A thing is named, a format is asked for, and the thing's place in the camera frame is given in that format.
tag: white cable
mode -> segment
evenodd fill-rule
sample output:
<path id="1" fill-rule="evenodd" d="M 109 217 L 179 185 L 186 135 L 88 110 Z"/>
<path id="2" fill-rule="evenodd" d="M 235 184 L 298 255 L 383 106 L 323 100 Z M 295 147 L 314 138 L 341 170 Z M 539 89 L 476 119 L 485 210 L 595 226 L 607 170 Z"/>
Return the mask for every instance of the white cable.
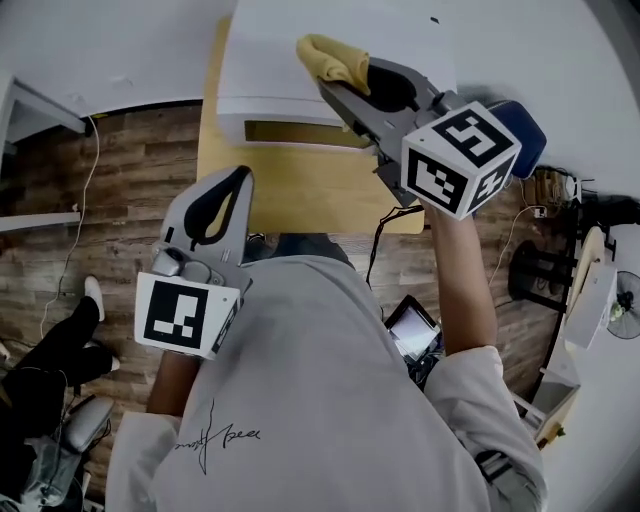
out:
<path id="1" fill-rule="evenodd" d="M 493 278 L 496 277 L 496 274 L 498 273 L 498 269 L 500 268 L 500 263 L 502 263 L 502 257 L 504 256 L 504 253 L 507 251 L 507 248 L 511 243 L 511 237 L 513 236 L 513 229 L 516 227 L 516 221 L 518 220 L 518 217 L 520 217 L 520 215 L 522 215 L 524 212 L 531 210 L 533 208 L 537 208 L 537 206 L 527 206 L 524 210 L 518 213 L 518 215 L 516 215 L 516 217 L 513 219 L 513 224 L 511 224 L 511 232 L 509 233 L 509 238 L 507 238 L 507 243 L 505 244 L 504 249 L 502 249 L 502 252 L 500 253 L 500 257 L 498 258 L 498 264 L 496 265 L 496 269 L 493 271 L 493 275 L 491 276 L 491 279 L 489 279 L 489 286 L 491 286 L 491 283 L 493 283 Z"/>
<path id="2" fill-rule="evenodd" d="M 84 222 L 84 216 L 87 211 L 87 208 L 86 208 L 87 207 L 87 187 L 91 182 L 91 178 L 93 177 L 93 172 L 96 170 L 96 167 L 98 165 L 98 159 L 100 158 L 100 135 L 98 134 L 98 128 L 96 127 L 96 124 L 93 122 L 93 119 L 91 119 L 91 116 L 88 116 L 88 119 L 91 125 L 93 126 L 93 133 L 95 133 L 96 135 L 96 159 L 93 162 L 93 167 L 91 168 L 91 172 L 89 173 L 87 182 L 84 184 L 84 188 L 82 189 L 82 214 L 80 215 L 80 223 L 78 224 L 78 232 L 76 233 L 76 240 L 73 243 L 71 250 L 69 251 L 69 253 L 67 254 L 67 257 L 64 260 L 64 267 L 62 268 L 62 274 L 60 274 L 60 279 L 58 279 L 56 296 L 44 305 L 44 315 L 42 315 L 42 320 L 40 321 L 40 338 L 41 339 L 44 338 L 44 333 L 42 331 L 42 328 L 44 326 L 44 323 L 47 320 L 47 312 L 49 311 L 49 306 L 54 302 L 56 302 L 60 297 L 60 287 L 62 286 L 62 279 L 64 278 L 64 275 L 67 271 L 67 266 L 69 265 L 69 258 L 71 258 L 71 254 L 73 253 L 76 246 L 78 245 L 78 240 L 80 240 L 80 231 L 82 230 L 82 223 Z"/>

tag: wooden table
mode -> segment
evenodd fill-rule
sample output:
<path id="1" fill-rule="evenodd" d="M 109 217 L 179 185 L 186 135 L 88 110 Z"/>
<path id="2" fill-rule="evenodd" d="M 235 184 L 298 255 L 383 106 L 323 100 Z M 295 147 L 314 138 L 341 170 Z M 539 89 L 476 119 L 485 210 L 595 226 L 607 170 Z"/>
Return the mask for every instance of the wooden table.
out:
<path id="1" fill-rule="evenodd" d="M 374 233 L 382 217 L 398 206 L 373 174 L 376 159 L 356 151 L 286 146 L 231 147 L 216 125 L 218 77 L 229 31 L 218 24 L 202 105 L 198 179 L 235 165 L 248 165 L 255 178 L 249 230 L 260 233 Z M 420 233 L 424 216 L 390 222 L 386 233 Z"/>

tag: white stand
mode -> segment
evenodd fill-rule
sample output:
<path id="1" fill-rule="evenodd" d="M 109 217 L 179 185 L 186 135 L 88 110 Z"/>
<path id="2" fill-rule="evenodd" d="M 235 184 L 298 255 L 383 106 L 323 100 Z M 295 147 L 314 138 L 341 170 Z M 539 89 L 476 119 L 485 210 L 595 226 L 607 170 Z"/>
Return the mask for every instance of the white stand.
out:
<path id="1" fill-rule="evenodd" d="M 0 147 L 3 152 L 15 154 L 15 142 L 57 125 L 77 133 L 85 130 L 84 122 L 77 116 L 16 83 L 10 73 L 0 70 Z M 78 222 L 80 214 L 76 212 L 0 217 L 0 233 Z"/>

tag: black cable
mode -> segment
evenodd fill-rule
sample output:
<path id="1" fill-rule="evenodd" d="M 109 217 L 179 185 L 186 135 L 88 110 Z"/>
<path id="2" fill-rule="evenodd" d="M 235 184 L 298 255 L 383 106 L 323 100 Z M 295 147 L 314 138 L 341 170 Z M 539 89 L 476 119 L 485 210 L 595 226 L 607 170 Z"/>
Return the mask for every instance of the black cable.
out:
<path id="1" fill-rule="evenodd" d="M 376 256 L 378 253 L 378 243 L 380 242 L 380 235 L 384 230 L 384 225 L 387 222 L 391 222 L 392 220 L 399 219 L 400 217 L 404 217 L 405 215 L 409 215 L 411 213 L 417 213 L 424 211 L 424 208 L 421 205 L 410 206 L 409 208 L 400 208 L 398 206 L 394 206 L 391 211 L 382 219 L 380 219 L 380 224 L 378 224 L 378 228 L 376 229 L 376 234 L 373 237 L 373 247 L 371 248 L 371 255 L 369 256 L 369 270 L 367 270 L 367 277 L 365 278 L 366 283 L 371 288 L 371 283 L 369 282 L 369 278 L 371 277 L 371 270 L 373 269 L 373 263 L 376 261 Z"/>

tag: yellow cloth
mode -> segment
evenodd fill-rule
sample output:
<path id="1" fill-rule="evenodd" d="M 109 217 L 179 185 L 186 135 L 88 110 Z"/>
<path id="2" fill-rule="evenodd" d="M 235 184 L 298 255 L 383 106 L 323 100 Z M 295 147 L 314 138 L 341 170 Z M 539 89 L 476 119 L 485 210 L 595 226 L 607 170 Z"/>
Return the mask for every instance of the yellow cloth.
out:
<path id="1" fill-rule="evenodd" d="M 296 53 L 314 79 L 343 80 L 366 96 L 371 94 L 367 85 L 369 54 L 364 50 L 320 34 L 307 34 L 298 39 Z"/>

